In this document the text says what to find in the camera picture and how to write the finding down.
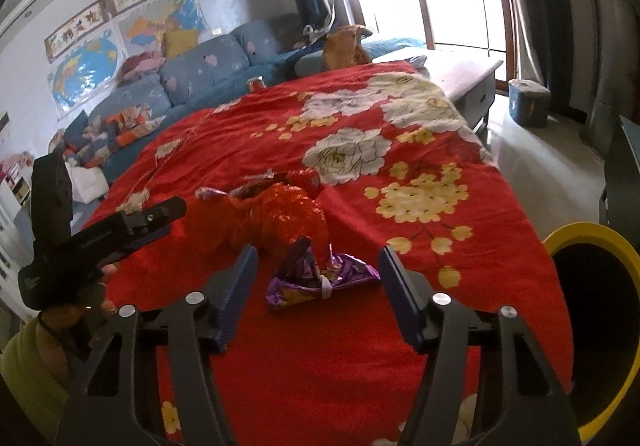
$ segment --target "screw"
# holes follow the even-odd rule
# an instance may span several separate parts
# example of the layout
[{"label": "screw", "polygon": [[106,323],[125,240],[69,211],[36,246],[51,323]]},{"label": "screw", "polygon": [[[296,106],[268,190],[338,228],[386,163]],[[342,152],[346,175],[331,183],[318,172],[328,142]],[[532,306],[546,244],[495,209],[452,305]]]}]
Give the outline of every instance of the screw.
[{"label": "screw", "polygon": [[204,294],[202,292],[191,292],[187,296],[185,296],[184,300],[189,305],[197,305],[202,300],[204,300]]},{"label": "screw", "polygon": [[124,305],[123,307],[120,307],[120,310],[118,311],[118,314],[122,318],[128,318],[129,316],[132,316],[135,313],[136,313],[136,308],[133,307],[133,305]]},{"label": "screw", "polygon": [[436,292],[431,299],[437,305],[449,305],[451,303],[451,296],[444,292]]},{"label": "screw", "polygon": [[511,307],[510,305],[505,305],[500,309],[500,314],[502,314],[505,318],[514,318],[518,315],[518,311]]}]

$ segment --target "purple candy wrapper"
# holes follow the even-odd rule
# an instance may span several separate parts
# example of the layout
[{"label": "purple candy wrapper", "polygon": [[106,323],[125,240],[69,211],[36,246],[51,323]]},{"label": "purple candy wrapper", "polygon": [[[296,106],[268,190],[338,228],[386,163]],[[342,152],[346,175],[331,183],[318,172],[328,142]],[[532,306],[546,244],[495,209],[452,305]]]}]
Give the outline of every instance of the purple candy wrapper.
[{"label": "purple candy wrapper", "polygon": [[278,268],[267,288],[266,300],[271,309],[280,310],[305,301],[327,299],[335,289],[379,280],[380,275],[373,267],[349,254],[334,253],[331,248],[329,269],[321,272],[308,248],[291,267]]}]

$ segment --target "cabinet drawer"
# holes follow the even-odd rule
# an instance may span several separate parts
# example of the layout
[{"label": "cabinet drawer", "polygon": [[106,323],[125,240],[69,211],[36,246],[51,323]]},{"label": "cabinet drawer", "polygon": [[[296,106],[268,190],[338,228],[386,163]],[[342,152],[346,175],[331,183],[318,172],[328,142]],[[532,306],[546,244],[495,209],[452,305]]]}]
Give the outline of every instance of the cabinet drawer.
[{"label": "cabinet drawer", "polygon": [[495,100],[495,74],[488,76],[470,92],[460,97],[455,106],[473,129],[489,111]]}]

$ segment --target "colorful blanket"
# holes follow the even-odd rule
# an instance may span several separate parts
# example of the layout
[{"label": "colorful blanket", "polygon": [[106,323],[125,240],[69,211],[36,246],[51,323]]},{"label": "colorful blanket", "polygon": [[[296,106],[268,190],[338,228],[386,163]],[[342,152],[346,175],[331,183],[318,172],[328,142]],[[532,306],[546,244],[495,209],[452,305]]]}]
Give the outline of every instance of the colorful blanket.
[{"label": "colorful blanket", "polygon": [[[465,304],[514,305],[566,386],[572,333],[552,260],[479,140],[434,84],[405,63],[370,64],[287,82],[194,113],[148,145],[94,220],[199,187],[230,191],[267,169],[313,167],[335,252],[378,264],[394,246],[408,269]],[[185,225],[122,264],[108,287],[142,310],[200,288],[235,260],[192,245]],[[212,367],[242,446],[363,446],[395,441],[424,358],[402,342],[379,283],[274,314],[258,278],[226,354]],[[465,394],[478,386],[469,355]],[[166,351],[159,354],[165,428],[180,439]]]},{"label": "colorful blanket", "polygon": [[164,117],[150,120],[151,107],[139,104],[116,115],[94,121],[78,136],[66,137],[58,130],[49,143],[49,153],[61,151],[71,166],[102,166],[114,153],[158,129]]}]

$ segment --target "hand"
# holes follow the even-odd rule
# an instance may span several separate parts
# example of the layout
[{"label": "hand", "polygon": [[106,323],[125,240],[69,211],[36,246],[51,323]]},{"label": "hand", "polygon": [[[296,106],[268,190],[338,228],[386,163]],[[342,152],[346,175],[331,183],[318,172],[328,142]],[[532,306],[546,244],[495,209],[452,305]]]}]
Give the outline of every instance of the hand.
[{"label": "hand", "polygon": [[[102,268],[104,276],[101,283],[107,283],[118,270],[117,264],[107,265]],[[109,300],[105,300],[100,305],[100,309],[105,318],[110,318],[116,314],[116,305]],[[89,309],[82,305],[60,305],[49,307],[41,312],[40,318],[44,324],[56,335],[60,336],[64,331],[75,327]],[[71,374],[66,360],[66,353],[60,341],[44,330],[38,324],[36,328],[36,346],[42,362],[49,370],[49,373],[60,386],[66,388],[71,382]]]}]

